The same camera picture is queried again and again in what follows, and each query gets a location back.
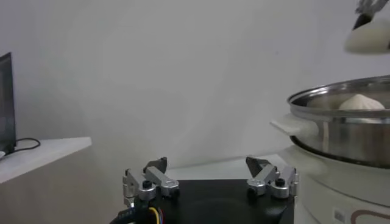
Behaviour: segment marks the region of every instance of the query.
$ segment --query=computer monitor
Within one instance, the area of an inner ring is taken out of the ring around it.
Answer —
[[[0,57],[0,151],[14,151],[16,144],[11,53]]]

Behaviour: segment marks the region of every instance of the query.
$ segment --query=blue wire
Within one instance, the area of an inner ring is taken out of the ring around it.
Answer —
[[[163,224],[163,213],[160,208],[158,208],[158,213],[160,213],[160,224]]]

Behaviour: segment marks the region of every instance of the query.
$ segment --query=yellow wire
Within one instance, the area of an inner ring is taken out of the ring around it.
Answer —
[[[153,207],[149,207],[149,210],[151,210],[156,215],[156,224],[160,224],[160,218],[159,218],[157,210]]]

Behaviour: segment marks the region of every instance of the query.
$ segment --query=white table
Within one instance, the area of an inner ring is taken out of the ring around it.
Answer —
[[[18,143],[18,148],[30,147],[35,144],[36,142],[32,141],[22,141]],[[0,159],[0,184],[86,149],[91,144],[89,137],[42,140],[41,146],[35,149],[7,155]]]
[[[262,156],[273,165],[282,169],[286,163],[278,155]],[[176,180],[210,180],[210,179],[248,179],[251,177],[245,159],[234,159],[199,166],[167,170],[167,176]],[[298,200],[296,203],[295,223],[317,224],[318,222],[306,211]]]

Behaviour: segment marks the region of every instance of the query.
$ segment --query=steamed bun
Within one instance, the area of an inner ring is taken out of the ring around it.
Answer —
[[[342,103],[339,110],[373,110],[384,108],[385,107],[380,102],[362,94],[356,94]]]

